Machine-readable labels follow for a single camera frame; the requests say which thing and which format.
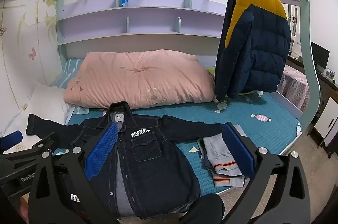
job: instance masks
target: blue gripper pad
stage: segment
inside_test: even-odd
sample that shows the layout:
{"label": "blue gripper pad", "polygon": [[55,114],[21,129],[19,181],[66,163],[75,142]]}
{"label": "blue gripper pad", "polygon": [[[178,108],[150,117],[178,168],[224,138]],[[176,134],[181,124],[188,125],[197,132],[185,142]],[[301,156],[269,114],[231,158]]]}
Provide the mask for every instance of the blue gripper pad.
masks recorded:
{"label": "blue gripper pad", "polygon": [[97,142],[86,159],[84,173],[88,180],[99,174],[105,160],[117,141],[119,135],[116,124],[111,124],[104,135]]}
{"label": "blue gripper pad", "polygon": [[20,131],[13,132],[6,135],[5,137],[0,137],[0,150],[7,151],[15,145],[21,143],[22,133]]}
{"label": "blue gripper pad", "polygon": [[242,174],[253,179],[255,176],[255,160],[234,132],[234,129],[225,124],[222,128],[222,137]]}

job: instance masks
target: pocket flap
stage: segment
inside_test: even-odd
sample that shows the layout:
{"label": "pocket flap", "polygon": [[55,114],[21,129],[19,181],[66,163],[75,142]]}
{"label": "pocket flap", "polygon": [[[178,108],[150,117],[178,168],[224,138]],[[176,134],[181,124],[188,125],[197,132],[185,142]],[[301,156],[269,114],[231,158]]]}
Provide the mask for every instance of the pocket flap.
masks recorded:
{"label": "pocket flap", "polygon": [[132,139],[131,144],[133,147],[147,145],[154,139],[155,139],[155,133],[152,132],[150,134],[138,136],[136,139]]}

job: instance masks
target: floor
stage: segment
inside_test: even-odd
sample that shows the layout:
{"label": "floor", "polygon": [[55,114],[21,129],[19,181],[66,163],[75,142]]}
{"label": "floor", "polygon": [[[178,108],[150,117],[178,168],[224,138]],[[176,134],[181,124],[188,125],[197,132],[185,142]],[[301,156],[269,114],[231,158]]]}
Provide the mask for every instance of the floor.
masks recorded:
{"label": "floor", "polygon": [[[317,144],[311,135],[307,136],[307,131],[300,136],[290,151],[298,152],[305,171],[310,192],[311,221],[313,221],[325,207],[335,184],[338,185],[338,156],[337,154],[333,154],[332,158],[328,159],[326,152],[322,148],[317,148]],[[276,176],[271,176],[261,202],[253,216],[263,212],[273,189],[275,179]],[[244,188],[235,188],[221,195],[226,207],[225,213],[230,211],[243,190]],[[144,221],[135,217],[124,218],[121,223],[177,224],[180,216],[180,214],[171,214],[169,216],[156,217]]]}

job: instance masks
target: denim jacket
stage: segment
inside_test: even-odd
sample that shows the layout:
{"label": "denim jacket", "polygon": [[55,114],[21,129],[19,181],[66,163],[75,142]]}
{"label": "denim jacket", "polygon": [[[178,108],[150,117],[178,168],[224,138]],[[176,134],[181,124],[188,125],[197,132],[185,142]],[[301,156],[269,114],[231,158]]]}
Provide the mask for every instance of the denim jacket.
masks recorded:
{"label": "denim jacket", "polygon": [[112,104],[102,118],[87,119],[80,125],[64,126],[30,115],[26,133],[43,138],[54,131],[62,147],[82,146],[108,122],[115,122],[116,114],[123,114],[124,119],[117,142],[99,174],[90,180],[103,205],[117,218],[135,214],[144,219],[186,211],[199,197],[200,186],[174,142],[217,135],[221,124],[136,115],[127,102],[120,102]]}

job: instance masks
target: white pillow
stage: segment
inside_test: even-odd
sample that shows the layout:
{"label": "white pillow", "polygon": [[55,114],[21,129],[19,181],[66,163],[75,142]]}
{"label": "white pillow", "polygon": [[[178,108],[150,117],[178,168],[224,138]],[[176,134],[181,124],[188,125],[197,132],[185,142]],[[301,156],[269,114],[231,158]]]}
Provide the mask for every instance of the white pillow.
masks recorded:
{"label": "white pillow", "polygon": [[22,142],[6,151],[6,153],[30,149],[40,141],[40,138],[36,135],[26,135],[28,115],[30,113],[45,120],[52,120],[62,125],[66,124],[72,116],[74,107],[64,102],[64,91],[65,89],[48,87],[37,82],[30,100],[2,133],[3,136],[6,136],[15,131],[21,131],[23,136]]}

